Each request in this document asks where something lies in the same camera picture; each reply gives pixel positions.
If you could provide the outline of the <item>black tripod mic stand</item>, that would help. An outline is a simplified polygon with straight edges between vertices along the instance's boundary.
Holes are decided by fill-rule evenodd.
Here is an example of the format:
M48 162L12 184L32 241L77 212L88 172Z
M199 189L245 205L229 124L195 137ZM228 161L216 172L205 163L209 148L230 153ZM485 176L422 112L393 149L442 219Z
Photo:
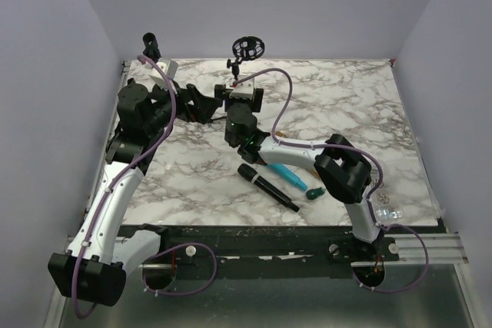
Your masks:
M227 60L227 68L231 70L233 79L225 85L230 87L230 85L236 85L239 80L246 79L245 76L240 76L240 64L244 61L253 61L259 59L265 50L264 42L255 36L244 36L236 40L232 45L232 53L234 55L234 60Z

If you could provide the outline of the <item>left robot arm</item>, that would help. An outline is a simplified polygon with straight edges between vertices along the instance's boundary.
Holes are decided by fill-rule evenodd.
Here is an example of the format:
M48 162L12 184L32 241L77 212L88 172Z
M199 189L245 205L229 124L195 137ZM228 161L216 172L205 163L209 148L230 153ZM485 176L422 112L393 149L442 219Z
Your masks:
M171 92L147 89L130 80L118 92L119 122L105 152L100 187L89 212L64 253L48 262L58 290L74 302L114 306L128 276L144 261L165 261L170 255L165 227L140 227L119 243L118 232L129 202L173 120L207 124L223 104L203 95L193 84Z

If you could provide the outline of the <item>blue microphone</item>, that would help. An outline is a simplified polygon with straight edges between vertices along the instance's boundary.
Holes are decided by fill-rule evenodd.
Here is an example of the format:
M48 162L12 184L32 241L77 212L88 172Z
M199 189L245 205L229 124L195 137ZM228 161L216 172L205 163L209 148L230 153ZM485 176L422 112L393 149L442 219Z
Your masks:
M283 164L268 164L267 168L297 189L303 192L308 190L308 186L306 185L306 183L303 182L302 179L299 178L299 176L297 176L293 171L285 167Z

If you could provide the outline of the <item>black microphone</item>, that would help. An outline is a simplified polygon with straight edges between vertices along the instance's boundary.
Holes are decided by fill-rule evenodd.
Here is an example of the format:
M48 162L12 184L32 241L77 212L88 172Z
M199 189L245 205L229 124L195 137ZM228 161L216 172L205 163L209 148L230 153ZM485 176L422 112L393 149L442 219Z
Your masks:
M253 167L247 164L241 164L238 167L238 173L247 182L262 190L264 193L275 199L279 204L283 205L287 209L290 209L295 213L300 210L300 207L296 205L288 195L284 194L280 189L276 188L272 183L267 181Z

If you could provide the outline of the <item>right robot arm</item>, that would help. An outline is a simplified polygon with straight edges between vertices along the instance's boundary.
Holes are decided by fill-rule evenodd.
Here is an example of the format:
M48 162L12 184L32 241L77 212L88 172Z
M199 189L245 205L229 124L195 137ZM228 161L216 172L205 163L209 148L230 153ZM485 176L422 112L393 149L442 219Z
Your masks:
M319 175L328 193L343 203L354 237L354 252L371 260L381 252L380 230L365 196L371 184L371 164L342 135L332 134L326 141L285 140L258 128L254 113L262 95L254 88L250 94L236 93L222 84L214 86L214 96L224 102L225 141L238 150L249 164L286 164Z

